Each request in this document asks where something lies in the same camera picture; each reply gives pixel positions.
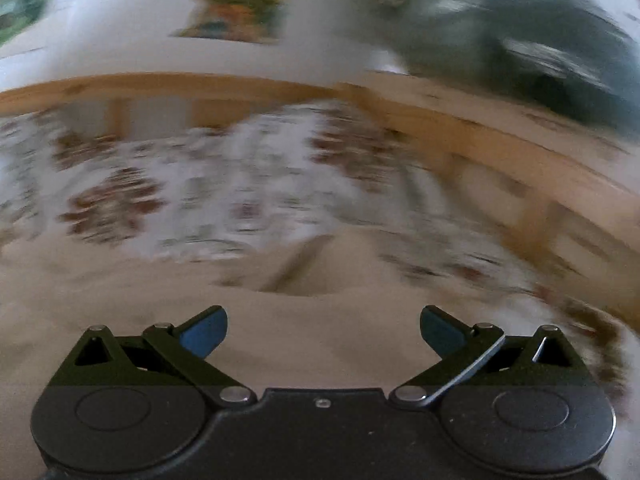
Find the beige garment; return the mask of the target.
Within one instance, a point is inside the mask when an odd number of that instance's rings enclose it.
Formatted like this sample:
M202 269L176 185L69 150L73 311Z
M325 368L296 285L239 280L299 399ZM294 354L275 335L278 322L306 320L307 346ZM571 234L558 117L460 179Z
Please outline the beige garment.
M86 328L134 335L179 324L214 304L229 333L210 356L255 390L268 387L389 389L437 360L418 319L436 304L460 320L529 335L549 313L529 296L460 299L461 285L404 284L356 234L334 240L306 277L308 292L224 287L222 263L145 261L66 237L17 240L1 254L1 474L42 473L29 433L32 406Z

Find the teal clothes pile in bag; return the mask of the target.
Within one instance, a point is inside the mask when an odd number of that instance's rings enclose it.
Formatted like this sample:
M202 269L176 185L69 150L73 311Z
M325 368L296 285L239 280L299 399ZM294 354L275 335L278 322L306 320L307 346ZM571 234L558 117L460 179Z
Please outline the teal clothes pile in bag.
M538 104L587 125L639 125L639 43L597 0L354 0L355 34L414 76Z

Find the floral patterned bedspread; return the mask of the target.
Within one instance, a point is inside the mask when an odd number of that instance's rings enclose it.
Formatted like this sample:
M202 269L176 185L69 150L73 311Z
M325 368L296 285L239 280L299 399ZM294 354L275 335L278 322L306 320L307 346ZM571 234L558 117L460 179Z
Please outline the floral patterned bedspread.
M337 238L360 236L399 281L457 281L460 299L534 298L616 410L638 406L639 343L512 255L359 110L317 101L228 129L122 142L76 132L62 110L1 122L1 253L45 236L145 261L222 263L224 287L301 295Z

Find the wooden bed frame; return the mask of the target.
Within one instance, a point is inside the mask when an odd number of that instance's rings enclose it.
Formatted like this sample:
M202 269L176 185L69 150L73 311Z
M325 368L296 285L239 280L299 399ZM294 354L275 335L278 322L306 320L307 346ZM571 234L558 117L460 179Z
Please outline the wooden bed frame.
M520 182L523 211L506 240L530 262L542 263L550 254L562 211L592 223L631 255L639 251L637 142L427 79L370 73L360 84L326 88L228 75L98 75L6 90L1 110L14 115L101 100L111 129L124 136L132 102L156 96L189 100L198 126L237 122L258 105L321 98L351 102L412 143L427 166L448 182L473 164Z

